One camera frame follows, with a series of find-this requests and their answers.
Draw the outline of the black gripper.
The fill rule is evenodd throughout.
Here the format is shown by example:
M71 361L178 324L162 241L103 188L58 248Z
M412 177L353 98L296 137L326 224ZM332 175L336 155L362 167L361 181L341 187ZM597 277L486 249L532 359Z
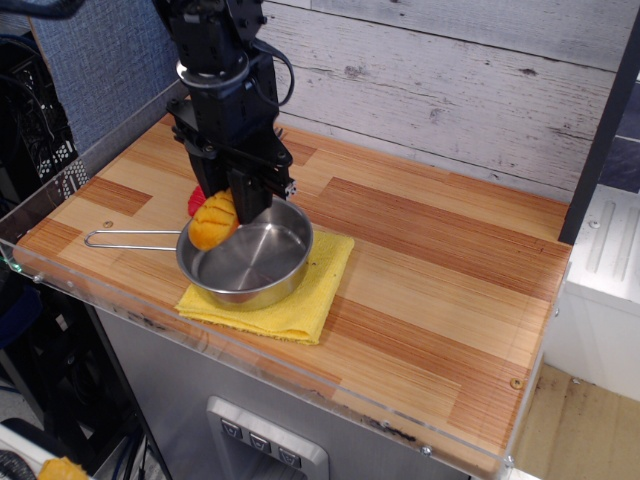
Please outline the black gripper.
M270 208L274 196L289 200L297 184L287 169L292 155L274 131L279 105L272 57L243 54L216 74L178 62L177 73L189 98L170 102L168 111L197 145L206 145L185 143L205 198L230 188L241 224ZM272 169L231 169L229 153Z

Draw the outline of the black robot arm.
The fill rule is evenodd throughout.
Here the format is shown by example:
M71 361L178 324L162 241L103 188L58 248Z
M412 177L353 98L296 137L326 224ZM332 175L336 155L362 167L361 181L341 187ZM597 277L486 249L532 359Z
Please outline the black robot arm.
M266 24L259 1L157 1L178 52L176 70L188 90L167 105L177 141L188 152L203 193L232 195L240 223L295 190L293 157L276 132L287 103L277 91L274 62L291 63L258 39Z

